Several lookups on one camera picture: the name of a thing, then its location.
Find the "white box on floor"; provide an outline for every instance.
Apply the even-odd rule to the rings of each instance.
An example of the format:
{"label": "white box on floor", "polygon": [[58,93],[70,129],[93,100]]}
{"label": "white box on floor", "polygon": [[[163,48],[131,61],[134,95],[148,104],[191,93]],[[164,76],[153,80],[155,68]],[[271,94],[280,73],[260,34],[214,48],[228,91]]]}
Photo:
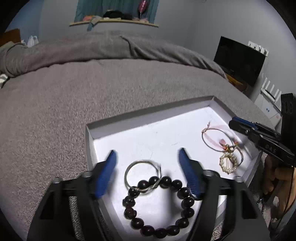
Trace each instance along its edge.
{"label": "white box on floor", "polygon": [[274,107],[274,104],[267,100],[262,93],[257,96],[254,103],[268,117],[273,126],[276,127],[281,120],[281,114],[279,110]]}
{"label": "white box on floor", "polygon": [[[230,129],[226,132],[244,144],[242,149],[244,162],[235,173],[226,174],[219,166],[221,152],[216,152],[205,145],[201,131],[211,126],[228,127],[228,122],[234,114],[217,98],[209,96],[190,99],[171,104],[152,107],[109,119],[88,124],[86,127],[87,161],[91,170],[97,162],[104,161],[110,150],[116,150],[118,162],[114,175],[105,194],[100,200],[101,211],[106,223],[112,230],[116,240],[143,239],[139,230],[130,226],[130,220],[123,215],[125,208],[122,199],[127,196],[128,189],[124,184],[124,172],[127,166],[135,160],[151,159],[161,164],[163,175],[179,179],[186,186],[187,181],[178,163],[178,150],[184,147],[193,160],[199,161],[204,169],[218,172],[221,177],[233,179],[242,176],[247,185],[250,184],[261,158],[259,152],[248,138]],[[227,137],[214,130],[208,135],[215,141]],[[240,154],[235,155],[240,161]],[[137,185],[142,180],[148,180],[155,175],[153,167],[145,164],[134,166],[128,174],[128,182]],[[181,200],[173,194],[173,205],[168,205],[171,191],[157,188],[149,194],[141,194],[136,198],[135,210],[137,217],[142,218],[145,225],[155,229],[175,224],[181,218]],[[197,216],[201,201],[196,201],[192,207],[195,215],[190,219],[190,225],[181,229],[175,237],[167,236],[163,240],[185,240]],[[220,196],[217,223],[222,221],[226,197]],[[155,237],[145,240],[158,240]]]}

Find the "black cable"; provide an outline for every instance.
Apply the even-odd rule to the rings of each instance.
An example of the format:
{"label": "black cable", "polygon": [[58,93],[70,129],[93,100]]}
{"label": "black cable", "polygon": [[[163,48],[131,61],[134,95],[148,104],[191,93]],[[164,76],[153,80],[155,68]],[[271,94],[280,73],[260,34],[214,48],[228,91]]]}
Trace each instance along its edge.
{"label": "black cable", "polygon": [[295,171],[294,166],[292,166],[292,169],[293,169],[293,171],[292,171],[292,176],[291,176],[291,184],[290,184],[290,190],[289,190],[288,201],[287,201],[287,203],[286,203],[286,206],[285,206],[284,212],[283,212],[283,214],[282,214],[282,216],[281,216],[281,218],[280,218],[280,220],[279,220],[279,223],[278,223],[278,225],[276,226],[276,229],[275,229],[275,230],[278,229],[278,227],[279,227],[279,225],[280,225],[280,223],[281,223],[281,221],[282,221],[282,219],[283,219],[283,217],[284,217],[284,215],[285,215],[285,213],[286,213],[286,211],[287,211],[287,208],[288,208],[288,205],[289,205],[289,202],[290,202],[290,196],[291,196],[292,185],[293,185],[293,179],[294,179],[294,171]]}

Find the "black screen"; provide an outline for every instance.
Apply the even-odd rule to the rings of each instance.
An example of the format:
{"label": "black screen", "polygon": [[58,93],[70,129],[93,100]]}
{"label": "black screen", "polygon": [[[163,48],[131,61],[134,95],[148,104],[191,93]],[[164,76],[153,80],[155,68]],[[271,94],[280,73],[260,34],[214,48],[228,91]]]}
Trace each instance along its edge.
{"label": "black screen", "polygon": [[264,54],[225,37],[221,37],[214,59],[227,74],[250,86],[254,86],[264,60]]}

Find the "gray blanket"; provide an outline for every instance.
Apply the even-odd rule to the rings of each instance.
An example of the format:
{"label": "gray blanket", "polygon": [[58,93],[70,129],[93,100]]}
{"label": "gray blanket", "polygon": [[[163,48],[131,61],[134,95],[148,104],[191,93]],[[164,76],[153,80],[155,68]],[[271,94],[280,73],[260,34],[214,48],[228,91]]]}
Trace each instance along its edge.
{"label": "gray blanket", "polygon": [[91,59],[157,60],[208,69],[225,77],[217,64],[198,53],[150,36],[119,31],[79,34],[34,48],[15,44],[0,52],[0,59],[0,71],[9,77],[53,64]]}
{"label": "gray blanket", "polygon": [[91,33],[0,56],[1,71],[17,76],[0,90],[0,208],[23,239],[51,180],[87,169],[87,123],[216,96],[239,117],[271,126],[214,62],[160,40]]}

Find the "jewelry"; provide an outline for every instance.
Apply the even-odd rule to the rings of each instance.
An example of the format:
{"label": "jewelry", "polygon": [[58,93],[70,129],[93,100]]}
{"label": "jewelry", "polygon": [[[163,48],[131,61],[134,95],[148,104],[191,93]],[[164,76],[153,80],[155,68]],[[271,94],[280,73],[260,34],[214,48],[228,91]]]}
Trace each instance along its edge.
{"label": "jewelry", "polygon": [[[222,133],[224,133],[228,138],[229,140],[231,141],[231,144],[232,145],[228,145],[226,144],[226,142],[221,139],[219,144],[217,144],[214,140],[212,140],[207,134],[206,134],[206,131],[208,130],[217,130],[217,131],[220,131]],[[204,135],[207,137],[207,139],[212,143],[214,144],[216,147],[218,148],[221,148],[221,150],[216,150],[214,149],[213,147],[209,146],[206,141],[204,140]],[[223,172],[227,173],[227,174],[230,174],[230,173],[233,173],[237,167],[239,167],[242,162],[244,161],[244,156],[243,156],[243,153],[242,151],[240,150],[240,148],[238,147],[238,142],[235,141],[233,143],[232,139],[229,137],[229,135],[220,130],[220,129],[217,129],[217,128],[210,128],[210,122],[208,123],[207,127],[204,128],[202,130],[202,140],[203,142],[209,147],[211,148],[212,150],[214,151],[218,151],[218,152],[223,152],[223,155],[220,157],[220,162],[219,162],[219,165],[221,166],[221,169]],[[241,161],[240,163],[237,162],[237,158],[235,155],[233,155],[233,152],[235,150],[238,150],[240,155],[241,155]]]}
{"label": "jewelry", "polygon": [[[127,174],[131,167],[138,163],[147,163],[152,165],[156,171],[157,176],[153,176],[149,179],[149,181],[141,180],[138,182],[137,187],[130,186],[126,180]],[[128,196],[126,196],[122,200],[122,204],[126,209],[124,210],[124,216],[127,219],[131,219],[131,226],[135,229],[140,229],[141,234],[143,236],[152,236],[162,239],[166,237],[167,235],[175,236],[179,234],[180,229],[186,228],[189,225],[188,219],[193,217],[194,210],[191,208],[194,205],[194,199],[190,197],[190,190],[187,187],[182,187],[182,182],[180,180],[174,180],[170,177],[164,176],[162,177],[161,173],[161,167],[160,164],[157,164],[150,160],[138,160],[134,161],[132,164],[130,164],[126,172],[124,174],[124,181],[125,184],[129,187],[128,190]],[[158,186],[161,186],[162,188],[170,188],[173,192],[177,192],[177,196],[180,199],[183,199],[181,206],[184,208],[184,210],[181,212],[182,218],[178,219],[175,223],[175,225],[171,225],[164,228],[154,229],[150,225],[144,225],[144,221],[141,218],[136,218],[137,211],[134,210],[132,207],[136,204],[135,198],[140,195],[140,193],[147,192],[149,190],[153,190],[157,188]]]}

